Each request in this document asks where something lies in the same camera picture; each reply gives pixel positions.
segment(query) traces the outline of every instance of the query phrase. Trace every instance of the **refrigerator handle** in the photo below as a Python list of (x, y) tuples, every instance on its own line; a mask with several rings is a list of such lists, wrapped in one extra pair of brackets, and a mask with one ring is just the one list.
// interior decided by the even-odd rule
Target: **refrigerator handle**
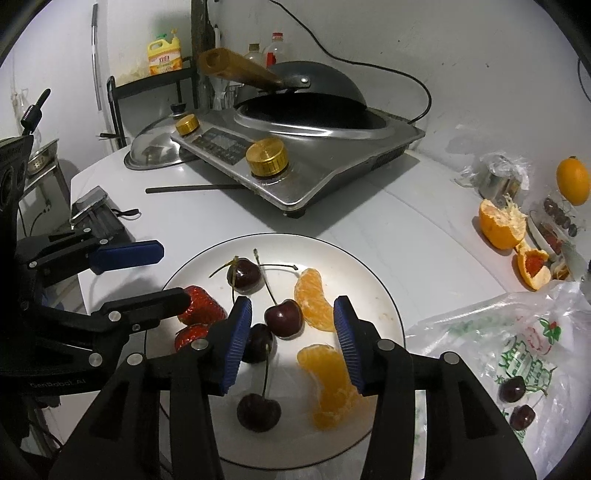
[(100, 103), (100, 81), (99, 81), (99, 72), (96, 68), (96, 30), (97, 30), (97, 20), (98, 20), (98, 10), (99, 4), (94, 4), (92, 6), (92, 22), (90, 24), (92, 28), (92, 76), (95, 80), (95, 95), (96, 95), (96, 106), (99, 109), (99, 112), (102, 111), (102, 105)]

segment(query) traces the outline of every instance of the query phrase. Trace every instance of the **metal pot lid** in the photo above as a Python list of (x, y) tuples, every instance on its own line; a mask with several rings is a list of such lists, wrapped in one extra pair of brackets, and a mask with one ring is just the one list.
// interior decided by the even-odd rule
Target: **metal pot lid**
[(171, 140), (175, 123), (188, 114), (185, 103), (173, 103), (172, 113), (144, 128), (131, 144), (124, 164), (131, 170), (152, 170), (167, 167), (196, 157)]

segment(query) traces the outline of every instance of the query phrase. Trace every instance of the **white countertop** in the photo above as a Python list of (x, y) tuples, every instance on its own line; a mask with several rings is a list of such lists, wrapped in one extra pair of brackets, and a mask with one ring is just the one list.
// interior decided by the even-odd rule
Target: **white countertop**
[[(74, 177), (72, 199), (100, 185), (121, 210), (138, 208), (141, 217), (123, 220), (124, 225), (137, 241), (159, 240), (165, 256), (157, 265), (100, 276), (81, 273), (88, 312), (108, 300), (160, 290), (197, 253), (259, 232), (312, 236), (349, 251), (382, 280), (405, 328), (506, 291), (524, 290), (511, 256), (493, 249), (475, 227), (477, 194), (454, 183), (455, 172), (414, 152), (320, 200), (302, 218), (290, 219), (247, 190), (146, 194), (147, 187), (225, 183), (227, 177), (200, 160), (128, 170), (123, 164), (127, 151)], [(141, 351), (143, 335), (130, 340), (124, 355)], [(62, 407), (48, 424), (66, 440), (94, 396), (62, 397)], [(228, 478), (245, 478), (241, 469), (229, 470)]]

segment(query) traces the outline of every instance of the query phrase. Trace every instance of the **bottle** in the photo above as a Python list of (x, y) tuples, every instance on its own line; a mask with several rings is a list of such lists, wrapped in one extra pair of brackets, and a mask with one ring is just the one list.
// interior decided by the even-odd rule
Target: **bottle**
[(248, 53), (244, 55), (244, 58), (252, 60), (254, 63), (258, 65), (265, 66), (265, 64), (262, 61), (261, 46), (258, 43), (248, 44)]
[(265, 60), (265, 67), (269, 68), (275, 63), (282, 61), (289, 61), (289, 49), (285, 42), (283, 42), (283, 33), (273, 33), (271, 45), (263, 51), (263, 58)]
[(181, 56), (181, 41), (176, 36), (176, 29), (172, 30), (173, 39), (166, 41), (166, 34), (160, 35), (156, 40), (148, 44), (148, 64), (150, 75), (172, 72), (183, 68)]

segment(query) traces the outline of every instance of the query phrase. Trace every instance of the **orange segment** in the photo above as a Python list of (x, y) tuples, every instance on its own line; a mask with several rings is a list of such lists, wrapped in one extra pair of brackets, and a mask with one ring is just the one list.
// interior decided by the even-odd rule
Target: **orange segment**
[(362, 398), (349, 380), (343, 355), (330, 345), (310, 345), (298, 352), (297, 362), (318, 382), (314, 426), (319, 430), (335, 428)]
[(318, 270), (307, 268), (295, 284), (294, 299), (306, 323), (324, 332), (335, 332), (333, 308), (324, 298), (322, 278)]

